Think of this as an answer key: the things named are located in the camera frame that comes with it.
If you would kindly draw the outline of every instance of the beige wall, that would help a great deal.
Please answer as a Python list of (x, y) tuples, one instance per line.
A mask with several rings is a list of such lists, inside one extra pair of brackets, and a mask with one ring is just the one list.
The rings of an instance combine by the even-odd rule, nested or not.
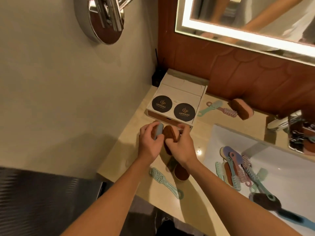
[(151, 84), (157, 0), (133, 0), (112, 46), (73, 0), (1, 0), (0, 165), (93, 177)]

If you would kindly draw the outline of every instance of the white box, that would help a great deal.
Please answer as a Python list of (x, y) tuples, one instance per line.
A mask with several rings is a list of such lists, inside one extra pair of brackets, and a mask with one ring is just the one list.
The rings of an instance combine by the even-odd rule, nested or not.
[(208, 80), (169, 69), (146, 108), (156, 120), (177, 126), (194, 126), (199, 105), (208, 87)]

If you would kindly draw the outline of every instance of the mirror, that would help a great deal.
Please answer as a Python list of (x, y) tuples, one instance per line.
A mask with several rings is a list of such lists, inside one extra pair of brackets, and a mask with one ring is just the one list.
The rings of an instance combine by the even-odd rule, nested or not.
[(175, 32), (315, 65), (315, 0), (178, 0)]

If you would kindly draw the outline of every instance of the marble countertop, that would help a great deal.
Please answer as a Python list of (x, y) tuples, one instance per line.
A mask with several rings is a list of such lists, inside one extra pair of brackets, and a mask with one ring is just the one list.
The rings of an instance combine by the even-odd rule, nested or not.
[[(113, 149), (98, 169), (97, 173), (103, 177), (115, 182), (136, 158), (139, 129), (154, 120), (145, 115), (144, 112), (156, 89), (156, 87), (151, 87), (115, 143)], [(205, 95), (202, 99), (200, 109), (206, 108), (207, 102), (215, 102), (217, 100), (218, 99), (215, 97)], [(222, 107), (229, 108), (225, 101), (223, 101)], [(194, 141), (198, 159), (201, 162), (204, 159), (206, 146), (211, 137), (211, 129), (214, 124), (220, 124), (240, 133), (263, 140), (266, 116), (265, 114), (255, 112), (252, 118), (243, 121), (239, 117), (232, 118), (219, 110), (212, 110), (203, 117), (197, 117), (195, 126), (191, 131), (191, 137)], [(285, 132), (278, 132), (276, 146), (284, 150), (289, 150), (287, 140), (288, 136)], [(167, 187), (152, 179), (149, 173), (142, 179), (136, 194), (175, 218), (194, 226), (208, 236), (229, 235), (196, 181), (191, 176), (185, 182), (175, 180), (173, 175), (166, 170), (163, 152), (161, 152), (160, 155), (161, 156), (151, 164), (151, 167), (157, 168), (165, 175), (171, 184), (183, 190), (185, 197), (182, 200), (177, 199)], [(299, 154), (299, 156), (314, 161), (314, 157), (305, 156), (303, 154)]]

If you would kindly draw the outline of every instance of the white sink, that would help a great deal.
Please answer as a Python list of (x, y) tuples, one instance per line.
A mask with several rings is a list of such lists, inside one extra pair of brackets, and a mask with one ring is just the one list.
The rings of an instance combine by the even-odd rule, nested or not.
[[(238, 153), (250, 153), (254, 172), (268, 170), (263, 185), (281, 202), (282, 208), (315, 222), (315, 163), (303, 159), (293, 151), (286, 152), (269, 143), (253, 139), (231, 129), (214, 125), (203, 164), (216, 174), (215, 162), (223, 162), (220, 148), (230, 146)], [(241, 183), (240, 193), (249, 196), (249, 188)], [(314, 231), (283, 220), (305, 236)]]

